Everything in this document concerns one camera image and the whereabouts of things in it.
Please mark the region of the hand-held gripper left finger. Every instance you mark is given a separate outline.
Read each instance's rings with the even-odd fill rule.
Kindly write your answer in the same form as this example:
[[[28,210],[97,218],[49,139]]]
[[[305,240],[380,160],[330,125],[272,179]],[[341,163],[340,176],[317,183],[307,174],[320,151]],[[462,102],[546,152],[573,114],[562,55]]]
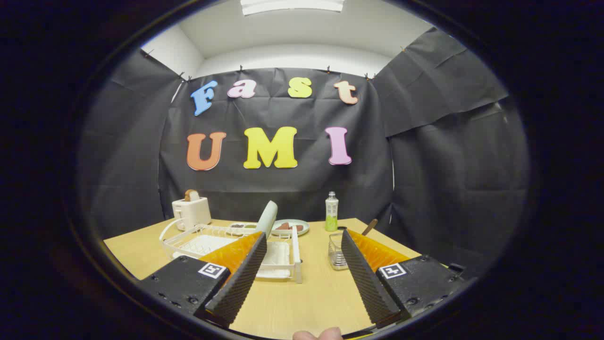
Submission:
[[[179,256],[140,285],[177,312],[228,327],[250,292],[266,250],[265,232],[255,232],[200,258]]]

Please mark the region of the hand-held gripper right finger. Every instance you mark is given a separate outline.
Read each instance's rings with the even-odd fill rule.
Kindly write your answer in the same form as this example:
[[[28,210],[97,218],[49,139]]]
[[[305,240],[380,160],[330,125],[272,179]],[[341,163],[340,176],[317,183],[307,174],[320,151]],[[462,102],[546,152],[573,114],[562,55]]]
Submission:
[[[409,258],[353,230],[343,232],[341,249],[369,320],[378,328],[429,311],[467,286],[458,271],[430,256]]]

